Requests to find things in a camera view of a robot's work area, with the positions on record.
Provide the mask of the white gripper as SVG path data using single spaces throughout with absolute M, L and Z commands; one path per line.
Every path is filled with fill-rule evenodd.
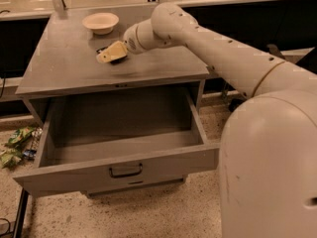
M 130 27 L 124 33 L 123 42 L 116 41 L 109 47 L 100 50 L 96 56 L 97 61 L 100 63 L 107 63 L 114 60 L 119 60 L 124 58 L 127 55 L 128 51 L 133 54 L 139 54 L 141 52 L 141 49 L 137 40 L 136 25 Z

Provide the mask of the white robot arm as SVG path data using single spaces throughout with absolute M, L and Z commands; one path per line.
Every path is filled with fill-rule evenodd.
M 219 150 L 222 238 L 317 238 L 313 72 L 201 27 L 173 3 L 130 27 L 100 62 L 184 46 L 244 97 Z

